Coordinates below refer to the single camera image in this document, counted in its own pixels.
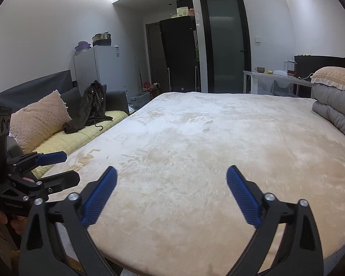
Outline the left hand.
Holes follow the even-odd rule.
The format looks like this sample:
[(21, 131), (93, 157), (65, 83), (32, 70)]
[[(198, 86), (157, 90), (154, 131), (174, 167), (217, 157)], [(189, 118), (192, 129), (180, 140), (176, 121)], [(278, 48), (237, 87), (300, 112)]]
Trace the left hand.
[[(13, 218), (11, 220), (10, 225), (13, 227), (13, 229), (15, 230), (17, 234), (22, 235), (25, 230), (26, 220), (27, 220), (27, 217), (17, 216), (15, 219)], [(0, 224), (7, 224), (7, 223), (8, 223), (7, 216), (2, 211), (0, 211)], [(1, 229), (0, 229), (0, 236), (4, 237), (4, 234)]]

